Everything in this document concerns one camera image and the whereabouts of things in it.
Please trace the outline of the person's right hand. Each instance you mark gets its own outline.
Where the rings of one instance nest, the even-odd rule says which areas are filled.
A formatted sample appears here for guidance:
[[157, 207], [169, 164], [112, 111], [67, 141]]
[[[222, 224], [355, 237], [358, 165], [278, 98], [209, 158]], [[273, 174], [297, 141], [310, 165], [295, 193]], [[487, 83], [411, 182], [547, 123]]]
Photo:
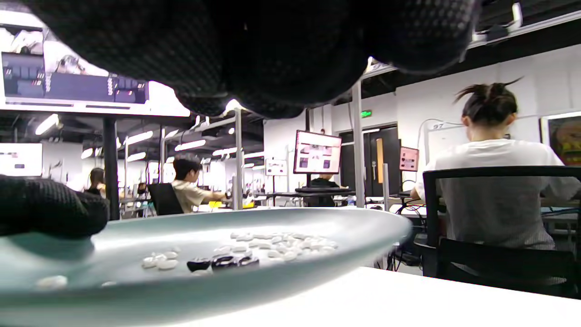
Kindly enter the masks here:
[[90, 64], [172, 89], [188, 110], [236, 99], [268, 119], [327, 104], [369, 58], [431, 74], [460, 61], [479, 0], [3, 0]]

